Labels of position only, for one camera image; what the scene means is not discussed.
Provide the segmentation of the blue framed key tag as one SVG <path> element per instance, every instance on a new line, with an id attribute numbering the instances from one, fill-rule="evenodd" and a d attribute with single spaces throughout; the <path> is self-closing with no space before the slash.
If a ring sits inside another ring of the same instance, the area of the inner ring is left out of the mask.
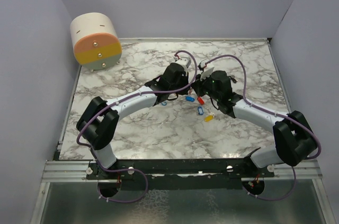
<path id="1" fill-rule="evenodd" d="M 204 115 L 204 110 L 201 106 L 198 106 L 198 115 Z"/>

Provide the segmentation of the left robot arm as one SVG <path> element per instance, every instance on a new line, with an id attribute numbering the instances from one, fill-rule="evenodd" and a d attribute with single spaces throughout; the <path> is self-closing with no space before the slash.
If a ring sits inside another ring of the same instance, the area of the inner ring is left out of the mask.
<path id="1" fill-rule="evenodd" d="M 189 58 L 170 63 L 162 75 L 129 95 L 107 101 L 98 96 L 90 101 L 77 122 L 76 129 L 82 132 L 82 136 L 90 144 L 100 162 L 99 173 L 104 178 L 113 178 L 117 172 L 117 158 L 110 142 L 118 122 L 141 109 L 167 101 L 171 94 L 187 94 L 190 63 Z"/>

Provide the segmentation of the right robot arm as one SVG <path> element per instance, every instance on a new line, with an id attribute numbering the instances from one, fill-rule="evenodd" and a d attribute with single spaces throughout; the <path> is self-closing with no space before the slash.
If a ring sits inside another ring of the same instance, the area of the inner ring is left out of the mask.
<path id="1" fill-rule="evenodd" d="M 235 119 L 253 123 L 273 134 L 274 145 L 259 148 L 247 157 L 244 173 L 255 177 L 263 167 L 274 164 L 296 166 L 317 148 L 311 128 L 299 111 L 279 113 L 255 105 L 235 93 L 225 71 L 198 74 L 192 87 L 197 96 L 208 96 L 217 104 L 217 110 Z"/>

